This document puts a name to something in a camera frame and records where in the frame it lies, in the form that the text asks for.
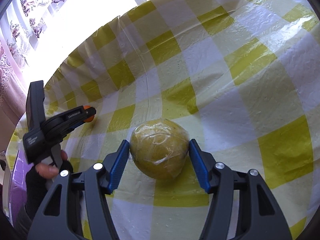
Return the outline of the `left hand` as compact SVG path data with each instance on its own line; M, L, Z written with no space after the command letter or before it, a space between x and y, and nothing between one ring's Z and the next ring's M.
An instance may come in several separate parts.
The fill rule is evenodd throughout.
M33 166L26 174L27 201L20 210L20 219L24 223L31 224L37 210L48 190L46 183L54 179L60 170L53 165L39 163Z

